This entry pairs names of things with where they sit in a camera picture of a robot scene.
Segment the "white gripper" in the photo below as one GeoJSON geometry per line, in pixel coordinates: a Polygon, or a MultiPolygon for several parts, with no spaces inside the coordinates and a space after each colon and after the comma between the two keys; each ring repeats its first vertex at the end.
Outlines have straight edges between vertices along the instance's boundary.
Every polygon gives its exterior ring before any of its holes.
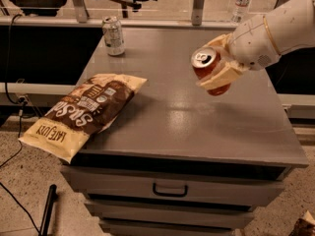
{"type": "Polygon", "coordinates": [[[223,58],[214,70],[196,85],[205,90],[229,85],[249,69],[262,70],[277,63],[281,54],[273,40],[265,16],[255,16],[241,23],[231,34],[222,34],[210,40],[212,47],[223,58]]]}

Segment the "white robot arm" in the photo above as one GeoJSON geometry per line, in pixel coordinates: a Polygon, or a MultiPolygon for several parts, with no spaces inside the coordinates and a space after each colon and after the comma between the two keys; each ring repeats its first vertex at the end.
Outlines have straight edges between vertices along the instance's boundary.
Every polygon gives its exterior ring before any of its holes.
{"type": "Polygon", "coordinates": [[[229,85],[249,70],[265,69],[287,53],[315,46],[314,0],[289,0],[207,45],[219,52],[221,60],[197,85],[205,90],[229,85]]]}

